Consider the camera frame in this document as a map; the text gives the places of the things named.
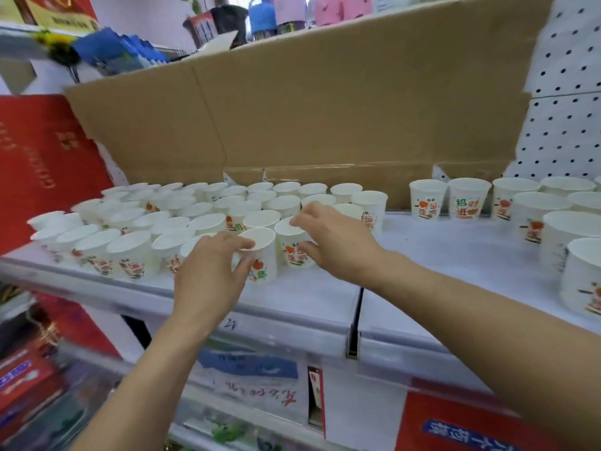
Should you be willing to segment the person's left hand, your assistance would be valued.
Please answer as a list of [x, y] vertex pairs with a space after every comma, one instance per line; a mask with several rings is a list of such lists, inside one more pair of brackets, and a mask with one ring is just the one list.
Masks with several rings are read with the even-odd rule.
[[238, 302], [231, 267], [237, 251], [255, 242], [226, 232], [201, 236], [175, 275], [172, 318], [214, 329]]

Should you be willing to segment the person's right hand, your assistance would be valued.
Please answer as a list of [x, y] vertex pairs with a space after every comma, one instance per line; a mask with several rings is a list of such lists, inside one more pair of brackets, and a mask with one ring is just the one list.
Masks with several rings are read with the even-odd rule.
[[312, 242], [327, 247], [330, 265], [323, 270], [333, 277], [362, 288], [381, 279], [386, 250], [360, 220], [312, 202], [292, 217], [290, 224], [306, 231]]

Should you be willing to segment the white printed paper cup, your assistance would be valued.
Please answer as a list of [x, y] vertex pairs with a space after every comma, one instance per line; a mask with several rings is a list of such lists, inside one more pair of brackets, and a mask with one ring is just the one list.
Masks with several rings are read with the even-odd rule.
[[265, 285], [274, 281], [278, 268], [275, 231], [258, 227], [243, 231], [238, 236], [255, 242], [251, 249], [237, 251], [232, 261], [235, 266], [244, 257], [252, 257], [253, 264], [246, 279], [247, 285]]
[[300, 248], [300, 242], [312, 239], [306, 231], [290, 224], [292, 217], [282, 219], [275, 225], [277, 240], [285, 257], [285, 264], [290, 269], [310, 269], [316, 265], [315, 261]]

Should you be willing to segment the person's right forearm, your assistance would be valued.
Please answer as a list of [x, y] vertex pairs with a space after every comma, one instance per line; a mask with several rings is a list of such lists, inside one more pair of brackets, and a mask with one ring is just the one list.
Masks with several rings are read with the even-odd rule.
[[365, 288], [424, 327], [522, 420], [568, 451], [601, 451], [601, 335], [389, 250]]

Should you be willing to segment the person's left forearm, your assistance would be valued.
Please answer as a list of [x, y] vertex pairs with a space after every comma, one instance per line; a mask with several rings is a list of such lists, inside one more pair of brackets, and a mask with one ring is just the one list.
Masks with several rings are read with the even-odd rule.
[[161, 451], [199, 351], [222, 320], [167, 319], [70, 451]]

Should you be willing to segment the cluster of white paper cups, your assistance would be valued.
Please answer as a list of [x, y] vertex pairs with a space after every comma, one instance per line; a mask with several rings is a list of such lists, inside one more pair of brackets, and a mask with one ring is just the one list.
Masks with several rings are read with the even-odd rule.
[[[295, 189], [292, 185], [292, 182], [276, 185], [274, 197], [265, 205], [259, 201], [257, 190], [251, 194], [250, 201], [223, 207], [218, 213], [216, 204], [224, 203], [220, 198], [212, 204], [209, 213], [193, 220], [183, 214], [169, 214], [157, 219], [161, 212], [147, 213], [134, 206], [113, 213], [121, 218], [114, 221], [114, 227], [104, 229], [88, 224], [62, 231], [58, 226], [60, 215], [56, 215], [54, 223], [51, 225], [47, 220], [47, 226], [34, 233], [31, 240], [38, 243], [55, 263], [89, 265], [108, 278], [114, 278], [121, 270], [131, 280], [142, 280], [159, 273], [163, 265], [175, 273], [186, 257], [182, 246], [197, 236], [225, 229], [234, 233], [258, 227], [274, 229], [280, 220], [291, 218], [293, 210], [301, 210], [305, 204], [327, 196], [324, 184], [309, 183]], [[232, 218], [229, 211], [246, 203], [261, 204], [261, 207], [245, 214], [238, 212]]]
[[565, 318], [555, 274], [538, 258], [551, 241], [544, 217], [572, 205], [541, 187], [511, 178], [411, 182], [416, 209], [404, 227], [403, 251], [435, 271]]

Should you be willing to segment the red shelf tag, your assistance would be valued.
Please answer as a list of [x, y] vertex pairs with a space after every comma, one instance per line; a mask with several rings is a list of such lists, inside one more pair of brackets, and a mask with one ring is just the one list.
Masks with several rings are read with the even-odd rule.
[[308, 423], [325, 433], [325, 413], [323, 408], [323, 395], [321, 389], [322, 371], [321, 369], [309, 365], [308, 371], [308, 391], [309, 391], [309, 415]]

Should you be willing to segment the brown cardboard sheet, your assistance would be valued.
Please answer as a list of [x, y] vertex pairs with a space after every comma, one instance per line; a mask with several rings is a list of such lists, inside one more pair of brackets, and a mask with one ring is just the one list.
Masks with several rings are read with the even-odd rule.
[[495, 180], [516, 158], [525, 81], [554, 0], [445, 0], [65, 90], [127, 179]]

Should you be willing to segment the red and blue sign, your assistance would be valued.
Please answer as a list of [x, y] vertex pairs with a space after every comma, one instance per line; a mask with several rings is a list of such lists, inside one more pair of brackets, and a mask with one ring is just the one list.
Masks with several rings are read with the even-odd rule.
[[412, 378], [394, 451], [567, 451], [482, 391]]

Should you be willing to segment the large red gift box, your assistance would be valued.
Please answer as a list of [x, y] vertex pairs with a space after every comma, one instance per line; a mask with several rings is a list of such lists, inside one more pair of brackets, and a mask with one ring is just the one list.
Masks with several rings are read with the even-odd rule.
[[29, 219], [112, 186], [65, 97], [0, 96], [0, 256], [29, 243]]

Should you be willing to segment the blue bottle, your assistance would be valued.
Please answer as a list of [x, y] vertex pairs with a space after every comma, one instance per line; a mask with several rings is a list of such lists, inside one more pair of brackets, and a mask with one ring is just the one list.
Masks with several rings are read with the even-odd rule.
[[253, 41], [276, 36], [277, 23], [273, 0], [250, 0], [248, 19]]

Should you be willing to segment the red packets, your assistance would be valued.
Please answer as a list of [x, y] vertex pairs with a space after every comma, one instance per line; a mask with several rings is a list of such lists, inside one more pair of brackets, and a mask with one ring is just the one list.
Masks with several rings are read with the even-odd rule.
[[0, 361], [0, 428], [21, 424], [65, 390], [55, 346], [32, 340]]

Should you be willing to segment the stack of blue packets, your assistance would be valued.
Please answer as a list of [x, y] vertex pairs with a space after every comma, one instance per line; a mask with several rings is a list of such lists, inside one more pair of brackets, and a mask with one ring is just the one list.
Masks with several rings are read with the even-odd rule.
[[71, 43], [81, 61], [108, 77], [169, 63], [150, 42], [103, 28]]

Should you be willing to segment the white pegboard panel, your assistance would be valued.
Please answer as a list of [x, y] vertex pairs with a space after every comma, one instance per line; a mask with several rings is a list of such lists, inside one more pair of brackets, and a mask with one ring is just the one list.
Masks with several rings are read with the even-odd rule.
[[503, 176], [601, 176], [601, 92], [533, 98]]
[[534, 98], [601, 92], [601, 0], [554, 0], [525, 90]]

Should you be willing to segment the red and yellow packet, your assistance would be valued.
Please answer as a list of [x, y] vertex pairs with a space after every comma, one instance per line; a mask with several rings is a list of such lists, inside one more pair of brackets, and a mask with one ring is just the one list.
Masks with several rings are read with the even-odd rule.
[[13, 0], [26, 23], [89, 34], [101, 29], [90, 0]]

